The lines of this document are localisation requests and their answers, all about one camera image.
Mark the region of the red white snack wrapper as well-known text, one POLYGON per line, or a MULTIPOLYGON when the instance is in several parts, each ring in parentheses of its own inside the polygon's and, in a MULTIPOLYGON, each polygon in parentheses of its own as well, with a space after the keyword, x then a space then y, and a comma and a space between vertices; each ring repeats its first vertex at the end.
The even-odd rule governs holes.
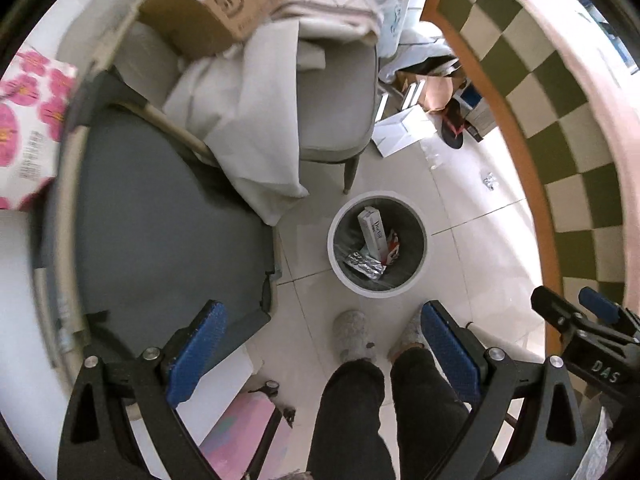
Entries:
POLYGON ((399 257, 400 241, 395 230, 391 230, 387 237, 387 256, 384 261, 386 266, 391 266, 399 257))

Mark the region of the pink flower tissue pack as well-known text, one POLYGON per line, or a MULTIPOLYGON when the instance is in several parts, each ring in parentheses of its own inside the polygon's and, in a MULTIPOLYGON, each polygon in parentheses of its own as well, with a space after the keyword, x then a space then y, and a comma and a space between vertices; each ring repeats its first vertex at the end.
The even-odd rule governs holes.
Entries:
POLYGON ((18 50, 1 78, 0 198, 24 210, 58 173, 63 122, 77 68, 32 47, 18 50))

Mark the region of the pink stool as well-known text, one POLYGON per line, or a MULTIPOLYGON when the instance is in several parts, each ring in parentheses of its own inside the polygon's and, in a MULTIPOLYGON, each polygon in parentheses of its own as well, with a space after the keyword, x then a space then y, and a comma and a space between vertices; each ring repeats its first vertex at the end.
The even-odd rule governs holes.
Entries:
POLYGON ((219 479, 275 479, 288 452, 296 411, 274 402, 280 385, 267 380, 239 393, 200 444, 219 479))

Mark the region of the white blue medicine box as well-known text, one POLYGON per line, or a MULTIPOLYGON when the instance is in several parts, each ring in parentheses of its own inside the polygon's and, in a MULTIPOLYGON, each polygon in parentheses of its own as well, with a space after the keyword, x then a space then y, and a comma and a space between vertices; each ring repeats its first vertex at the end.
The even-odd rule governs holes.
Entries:
POLYGON ((380 211, 371 206, 365 206, 358 214, 358 222, 369 255, 384 263, 387 256, 387 236, 380 211))

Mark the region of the grey slipper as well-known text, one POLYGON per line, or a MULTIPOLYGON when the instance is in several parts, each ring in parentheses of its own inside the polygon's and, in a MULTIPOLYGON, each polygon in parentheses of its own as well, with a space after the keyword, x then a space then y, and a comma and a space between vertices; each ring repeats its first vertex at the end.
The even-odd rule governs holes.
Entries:
POLYGON ((332 340, 334 353, 341 364, 360 360, 375 361, 376 347, 369 321, 359 310, 345 311, 334 320, 332 340))
POLYGON ((414 315, 410 318, 408 324, 402 330, 396 342, 392 345, 392 348, 390 348, 387 356, 388 360, 393 363, 399 358, 401 353, 412 348, 430 350, 430 346, 428 345, 422 330, 421 308, 414 312, 414 315))

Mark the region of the right grey slipper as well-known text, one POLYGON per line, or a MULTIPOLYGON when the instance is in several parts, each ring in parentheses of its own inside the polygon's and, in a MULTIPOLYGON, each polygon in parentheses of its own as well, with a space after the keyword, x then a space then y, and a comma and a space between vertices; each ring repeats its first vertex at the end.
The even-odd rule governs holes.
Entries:
POLYGON ((392 345, 392 348, 390 348, 387 356, 388 360, 393 363, 399 358, 401 353, 412 348, 430 350, 430 346, 428 345, 422 330, 421 308, 414 312, 414 315, 410 318, 408 324, 402 330, 396 342, 392 345))

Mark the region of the grey padded chair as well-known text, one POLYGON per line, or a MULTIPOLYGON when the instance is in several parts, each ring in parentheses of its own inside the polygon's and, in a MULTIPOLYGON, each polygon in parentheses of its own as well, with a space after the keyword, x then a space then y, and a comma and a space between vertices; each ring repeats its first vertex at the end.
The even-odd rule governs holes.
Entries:
POLYGON ((88 75, 70 103, 40 234, 41 326, 65 388, 85 348, 134 358, 210 300, 227 325, 207 368, 270 321, 273 229, 111 70, 88 75))

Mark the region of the white round trash bin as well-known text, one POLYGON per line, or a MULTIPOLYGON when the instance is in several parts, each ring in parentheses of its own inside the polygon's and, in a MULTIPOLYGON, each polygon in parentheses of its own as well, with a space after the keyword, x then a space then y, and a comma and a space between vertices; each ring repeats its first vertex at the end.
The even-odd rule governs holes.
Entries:
POLYGON ((413 288, 430 246, 419 209, 395 192, 369 192, 350 200, 332 220, 326 240, 336 277, 371 299, 390 299, 413 288))

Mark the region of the left grey slipper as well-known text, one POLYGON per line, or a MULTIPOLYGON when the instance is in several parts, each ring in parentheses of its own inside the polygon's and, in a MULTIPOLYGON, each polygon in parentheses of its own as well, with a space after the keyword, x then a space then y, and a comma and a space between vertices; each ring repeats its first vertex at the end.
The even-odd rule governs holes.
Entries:
POLYGON ((375 361, 376 347, 369 321, 359 310, 345 311, 334 320, 332 340, 334 353, 341 364, 360 360, 375 361))

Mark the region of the silver foil wrapper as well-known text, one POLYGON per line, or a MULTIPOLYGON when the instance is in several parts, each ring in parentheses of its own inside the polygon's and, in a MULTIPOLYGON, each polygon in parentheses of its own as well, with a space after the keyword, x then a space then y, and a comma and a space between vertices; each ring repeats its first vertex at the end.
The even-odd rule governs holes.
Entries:
POLYGON ((344 263, 372 281, 378 280, 386 270, 384 263, 361 252, 351 252, 346 256, 344 263))

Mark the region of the white cloth on chair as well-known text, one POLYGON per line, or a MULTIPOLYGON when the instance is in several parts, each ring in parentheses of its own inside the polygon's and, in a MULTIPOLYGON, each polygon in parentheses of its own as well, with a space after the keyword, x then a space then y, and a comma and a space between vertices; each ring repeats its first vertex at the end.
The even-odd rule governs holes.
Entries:
POLYGON ((164 111, 205 142, 235 191, 276 226, 308 195, 299 177, 297 74, 326 67, 312 43, 376 47, 382 23, 373 0, 288 0, 242 46, 192 63, 164 111))

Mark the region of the person's black trouser legs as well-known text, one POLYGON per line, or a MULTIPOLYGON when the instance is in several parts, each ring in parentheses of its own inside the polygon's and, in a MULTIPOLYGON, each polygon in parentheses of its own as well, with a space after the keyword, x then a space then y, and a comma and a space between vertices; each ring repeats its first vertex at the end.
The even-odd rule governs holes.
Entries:
POLYGON ((315 479, 424 479, 468 416, 430 350, 402 352, 390 376, 368 360, 347 362, 324 387, 306 471, 315 479))

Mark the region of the brown cardboard box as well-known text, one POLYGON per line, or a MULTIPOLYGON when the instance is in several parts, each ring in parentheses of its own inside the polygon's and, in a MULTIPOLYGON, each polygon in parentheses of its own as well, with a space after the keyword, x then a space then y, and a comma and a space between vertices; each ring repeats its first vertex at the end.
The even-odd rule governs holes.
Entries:
POLYGON ((247 38, 285 0, 144 0, 139 21, 179 54, 197 60, 247 38))

